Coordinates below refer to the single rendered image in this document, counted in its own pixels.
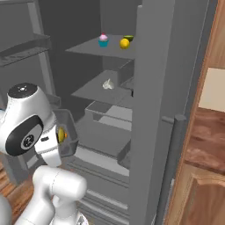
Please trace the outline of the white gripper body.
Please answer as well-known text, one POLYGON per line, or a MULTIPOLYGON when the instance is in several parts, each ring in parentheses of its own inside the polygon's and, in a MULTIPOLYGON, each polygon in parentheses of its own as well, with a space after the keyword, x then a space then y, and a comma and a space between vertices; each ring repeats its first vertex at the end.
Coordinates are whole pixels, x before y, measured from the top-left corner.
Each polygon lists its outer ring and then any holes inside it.
POLYGON ((41 155, 45 163, 50 167, 58 167, 62 164, 61 156, 59 153, 59 147, 53 146, 47 147, 45 144, 34 145, 35 151, 38 155, 41 155))

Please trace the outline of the grey tupperware container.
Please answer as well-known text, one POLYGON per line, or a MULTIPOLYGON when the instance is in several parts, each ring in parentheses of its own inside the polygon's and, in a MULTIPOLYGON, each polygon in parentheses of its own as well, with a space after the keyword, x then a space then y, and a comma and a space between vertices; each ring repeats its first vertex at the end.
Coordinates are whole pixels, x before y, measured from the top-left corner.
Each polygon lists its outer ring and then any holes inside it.
POLYGON ((73 156, 76 153, 76 146, 78 144, 78 136, 73 117, 70 111, 66 109, 55 109, 54 114, 57 118, 57 140, 59 127, 63 127, 68 135, 64 142, 59 143, 60 155, 61 157, 73 156))

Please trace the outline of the grey fridge drawer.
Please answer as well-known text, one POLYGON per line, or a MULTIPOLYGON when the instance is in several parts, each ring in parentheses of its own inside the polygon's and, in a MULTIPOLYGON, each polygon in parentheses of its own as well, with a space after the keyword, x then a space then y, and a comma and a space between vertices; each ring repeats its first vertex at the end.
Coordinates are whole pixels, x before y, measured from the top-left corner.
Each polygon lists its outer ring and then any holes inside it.
POLYGON ((132 110, 125 107, 94 101, 85 108, 85 116, 107 126, 132 130, 132 110))

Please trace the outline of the grey fridge shelf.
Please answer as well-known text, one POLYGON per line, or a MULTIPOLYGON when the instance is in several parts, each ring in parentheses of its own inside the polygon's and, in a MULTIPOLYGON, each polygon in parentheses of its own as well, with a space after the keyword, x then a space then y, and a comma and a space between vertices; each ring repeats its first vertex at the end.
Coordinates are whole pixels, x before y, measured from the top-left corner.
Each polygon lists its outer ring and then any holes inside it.
POLYGON ((109 34, 108 39, 109 42, 106 47, 101 47, 98 44, 98 38, 94 38, 67 49, 67 52, 118 57, 130 60, 135 58, 135 40, 131 42, 131 45, 128 49, 121 49, 120 40, 122 39, 122 35, 109 34))
POLYGON ((83 87, 75 91, 73 96, 126 108, 131 108, 133 104, 131 91, 119 87, 119 73, 112 70, 103 71, 83 87), (112 90, 103 87, 104 82, 108 80, 114 85, 112 90))

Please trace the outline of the grey open fridge door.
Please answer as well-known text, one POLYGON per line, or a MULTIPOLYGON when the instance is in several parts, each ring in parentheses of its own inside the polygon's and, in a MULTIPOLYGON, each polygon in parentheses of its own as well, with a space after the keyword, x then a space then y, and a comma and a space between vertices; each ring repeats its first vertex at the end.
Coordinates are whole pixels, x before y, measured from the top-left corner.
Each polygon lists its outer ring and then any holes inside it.
MULTIPOLYGON (((0 0, 0 110, 7 106, 9 89, 19 83, 39 86, 54 110, 58 97, 54 94, 47 56, 50 48, 50 37, 43 33, 41 26, 38 0, 0 0)), ((45 163, 34 149, 21 156, 0 152, 0 157, 14 185, 29 177, 30 159, 37 159, 35 170, 45 163)))

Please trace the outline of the grey closed fridge door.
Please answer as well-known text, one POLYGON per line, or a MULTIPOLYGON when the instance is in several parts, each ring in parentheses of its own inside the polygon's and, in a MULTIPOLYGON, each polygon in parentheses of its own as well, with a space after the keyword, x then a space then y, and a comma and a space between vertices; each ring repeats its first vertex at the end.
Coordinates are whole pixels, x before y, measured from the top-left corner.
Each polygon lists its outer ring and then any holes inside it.
POLYGON ((216 5, 142 0, 138 8, 129 225, 155 225, 173 120, 182 114, 179 165, 216 5))

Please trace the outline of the grey fridge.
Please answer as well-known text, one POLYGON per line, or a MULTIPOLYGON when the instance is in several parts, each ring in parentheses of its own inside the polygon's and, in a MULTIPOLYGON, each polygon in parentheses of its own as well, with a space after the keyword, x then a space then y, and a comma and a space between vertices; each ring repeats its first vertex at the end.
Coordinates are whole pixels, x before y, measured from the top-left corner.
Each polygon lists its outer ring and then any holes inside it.
MULTIPOLYGON (((55 109, 69 110, 78 144, 73 156, 61 157, 61 168, 87 181, 84 197, 76 203, 90 225, 129 225, 129 175, 132 130, 107 126, 85 116, 95 100, 73 93, 105 70, 119 73, 119 87, 130 90, 134 104, 133 60, 67 52, 102 33, 134 35, 142 0, 38 0, 43 33, 50 37, 47 51, 53 78, 55 109)), ((27 162, 29 177, 37 159, 27 162)))

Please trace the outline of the wooden cabinet door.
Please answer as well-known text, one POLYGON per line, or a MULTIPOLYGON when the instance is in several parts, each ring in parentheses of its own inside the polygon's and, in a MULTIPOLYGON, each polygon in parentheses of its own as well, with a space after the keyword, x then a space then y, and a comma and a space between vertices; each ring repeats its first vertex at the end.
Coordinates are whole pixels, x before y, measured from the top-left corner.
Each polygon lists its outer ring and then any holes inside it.
POLYGON ((192 175, 178 225, 225 225, 225 177, 192 175))

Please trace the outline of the yellow food piece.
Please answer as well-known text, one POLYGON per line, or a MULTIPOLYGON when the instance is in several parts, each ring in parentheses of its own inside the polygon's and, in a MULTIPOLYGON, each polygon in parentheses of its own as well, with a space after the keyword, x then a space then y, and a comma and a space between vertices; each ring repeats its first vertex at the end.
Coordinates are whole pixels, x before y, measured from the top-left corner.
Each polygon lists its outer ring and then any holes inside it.
POLYGON ((68 137, 68 135, 63 127, 58 128, 57 134, 58 134, 58 142, 59 143, 64 142, 64 140, 68 137))

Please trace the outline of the white garlic bulb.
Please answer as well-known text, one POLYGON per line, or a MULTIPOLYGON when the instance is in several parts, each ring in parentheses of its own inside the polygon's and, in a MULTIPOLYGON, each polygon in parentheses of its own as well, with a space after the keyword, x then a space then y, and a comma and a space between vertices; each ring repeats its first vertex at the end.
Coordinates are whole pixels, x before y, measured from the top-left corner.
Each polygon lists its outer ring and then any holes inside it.
POLYGON ((105 90, 113 90, 114 89, 114 83, 111 81, 111 79, 108 79, 103 83, 103 88, 105 90))

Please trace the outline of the pink cupcake in teal wrapper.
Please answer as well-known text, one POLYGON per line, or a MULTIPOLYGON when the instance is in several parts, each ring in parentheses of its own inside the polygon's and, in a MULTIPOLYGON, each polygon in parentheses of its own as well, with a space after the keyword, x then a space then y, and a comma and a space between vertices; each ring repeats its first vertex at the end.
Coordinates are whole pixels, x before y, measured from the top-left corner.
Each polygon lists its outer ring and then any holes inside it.
POLYGON ((105 33, 102 33, 98 38, 98 44, 101 47, 106 47, 108 45, 108 36, 105 33))

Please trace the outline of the wooden cabinet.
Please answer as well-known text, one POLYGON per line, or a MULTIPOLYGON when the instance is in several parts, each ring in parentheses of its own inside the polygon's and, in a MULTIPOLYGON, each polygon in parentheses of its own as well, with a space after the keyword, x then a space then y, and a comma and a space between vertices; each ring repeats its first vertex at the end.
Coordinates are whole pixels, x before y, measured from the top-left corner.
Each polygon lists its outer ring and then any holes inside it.
POLYGON ((214 21, 163 225, 178 225, 192 175, 225 177, 225 0, 214 21))

